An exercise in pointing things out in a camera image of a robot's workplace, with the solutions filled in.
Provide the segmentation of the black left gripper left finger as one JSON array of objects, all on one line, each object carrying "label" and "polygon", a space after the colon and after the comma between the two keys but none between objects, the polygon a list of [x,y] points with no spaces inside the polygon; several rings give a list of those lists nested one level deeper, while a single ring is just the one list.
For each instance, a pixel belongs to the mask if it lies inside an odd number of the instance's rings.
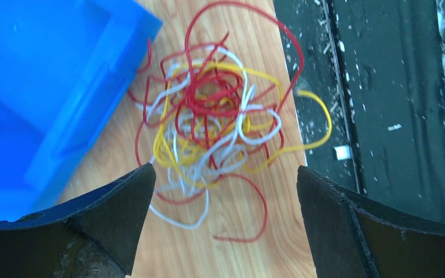
[{"label": "black left gripper left finger", "polygon": [[0,277],[125,277],[154,192],[149,163],[14,222],[0,221]]}]

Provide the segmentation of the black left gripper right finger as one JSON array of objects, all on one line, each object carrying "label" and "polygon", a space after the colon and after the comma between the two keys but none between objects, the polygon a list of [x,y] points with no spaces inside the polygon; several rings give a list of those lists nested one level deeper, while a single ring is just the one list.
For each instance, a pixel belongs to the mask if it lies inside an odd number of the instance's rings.
[{"label": "black left gripper right finger", "polygon": [[445,224],[300,166],[297,193],[318,277],[445,277]]}]

